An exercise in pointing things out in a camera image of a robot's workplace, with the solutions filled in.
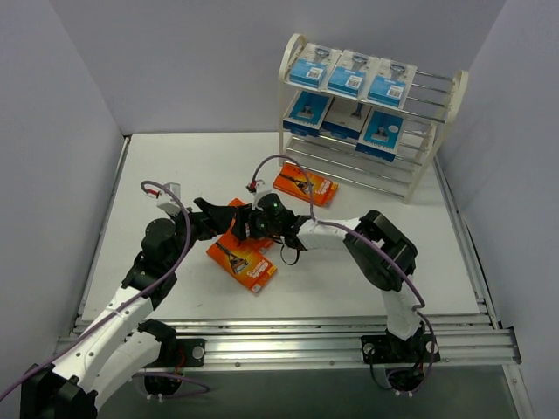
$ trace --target barcode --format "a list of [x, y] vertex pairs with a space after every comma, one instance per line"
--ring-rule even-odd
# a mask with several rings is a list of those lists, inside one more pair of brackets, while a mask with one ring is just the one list
[[346, 86], [358, 88], [362, 80], [362, 77], [349, 76], [348, 81], [346, 81]]
[[388, 95], [392, 98], [400, 99], [404, 89], [400, 86], [392, 86], [388, 91]]
[[321, 74], [322, 74], [321, 68], [313, 67], [308, 71], [307, 77], [309, 77], [310, 79], [319, 79], [321, 77]]

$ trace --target white rack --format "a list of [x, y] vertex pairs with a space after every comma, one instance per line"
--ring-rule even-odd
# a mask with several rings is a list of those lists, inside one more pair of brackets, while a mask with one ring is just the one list
[[[296, 158], [307, 170], [397, 196], [402, 198], [404, 203], [409, 203], [452, 128], [466, 90], [468, 73], [460, 70], [453, 78], [449, 78], [417, 71], [404, 106], [396, 109], [393, 106], [350, 98], [324, 89], [300, 86], [289, 81], [289, 70], [306, 44], [307, 38], [295, 33], [287, 43], [279, 67], [279, 152]], [[390, 163], [357, 152], [355, 145], [338, 140], [323, 130], [319, 137], [293, 134], [285, 146], [283, 115], [286, 110], [286, 85], [297, 90], [362, 102], [404, 118], [404, 134], [396, 159]]]

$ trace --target table top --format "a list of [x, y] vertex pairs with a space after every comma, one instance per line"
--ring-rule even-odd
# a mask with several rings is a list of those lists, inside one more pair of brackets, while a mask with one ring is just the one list
[[[227, 204], [245, 189], [255, 167], [277, 153], [277, 133], [135, 134], [132, 137], [113, 208], [93, 269], [83, 320], [102, 311], [120, 286], [140, 249], [145, 227], [164, 214], [143, 194], [140, 182], [178, 182], [186, 206], [196, 197]], [[268, 162], [260, 176], [269, 184], [279, 173]], [[308, 214], [308, 203], [278, 191], [296, 214]], [[414, 283], [424, 296], [426, 314], [471, 314], [479, 308], [458, 242], [430, 168], [413, 202], [342, 184], [329, 208], [316, 208], [322, 219], [348, 219], [379, 210], [418, 248]], [[152, 315], [157, 319], [285, 319], [384, 316], [381, 293], [351, 258], [341, 251], [303, 252], [295, 266], [281, 262], [280, 246], [266, 257], [278, 271], [254, 295], [210, 259], [213, 242], [196, 243], [176, 272], [178, 281]]]

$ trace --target blue and white box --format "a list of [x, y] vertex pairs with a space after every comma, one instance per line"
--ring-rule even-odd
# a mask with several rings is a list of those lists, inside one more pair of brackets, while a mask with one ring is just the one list
[[318, 137], [331, 104], [331, 96], [298, 92], [284, 114], [283, 128], [294, 134]]
[[402, 138], [403, 124], [403, 118], [373, 108], [355, 150], [385, 161], [394, 161]]
[[320, 88], [328, 79], [340, 54], [340, 50], [308, 43], [289, 72], [289, 81], [298, 85]]
[[356, 144], [369, 116], [370, 105], [354, 100], [335, 98], [322, 122], [322, 129], [339, 139]]
[[417, 67], [382, 58], [370, 85], [368, 98], [384, 105], [402, 108]]
[[368, 85], [371, 73], [376, 72], [379, 62], [377, 57], [345, 50], [328, 79], [328, 90], [353, 98], [362, 97], [363, 88]]

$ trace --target product box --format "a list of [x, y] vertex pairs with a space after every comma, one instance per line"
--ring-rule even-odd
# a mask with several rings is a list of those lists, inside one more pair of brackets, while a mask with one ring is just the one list
[[294, 134], [317, 137], [331, 103], [331, 96], [298, 92], [284, 114], [283, 128]]
[[309, 192], [313, 188], [314, 205], [319, 207], [328, 205], [334, 198], [336, 190], [338, 190], [338, 184], [314, 173], [307, 172], [307, 175], [311, 182], [310, 185], [300, 168], [286, 163], [276, 180], [273, 181], [273, 186], [286, 194], [297, 196], [307, 202], [310, 202]]
[[363, 88], [374, 77], [379, 58], [345, 50], [338, 58], [335, 69], [328, 79], [328, 90], [361, 97]]
[[[235, 198], [229, 203], [229, 205], [240, 207], [245, 205], [245, 203], [240, 199]], [[243, 240], [243, 244], [250, 246], [255, 251], [259, 251], [260, 254], [264, 255], [272, 247], [273, 240], [271, 238], [247, 238], [246, 240]]]
[[403, 123], [404, 120], [399, 116], [373, 109], [355, 150], [394, 161], [402, 137]]
[[276, 272], [276, 267], [246, 241], [239, 242], [229, 231], [206, 253], [240, 284], [257, 293]]
[[333, 137], [357, 143], [365, 126], [371, 106], [342, 98], [335, 98], [322, 122], [322, 129]]
[[370, 85], [368, 98], [375, 102], [402, 108], [417, 67], [382, 58]]
[[334, 69], [340, 50], [308, 43], [289, 72], [289, 81], [319, 88]]

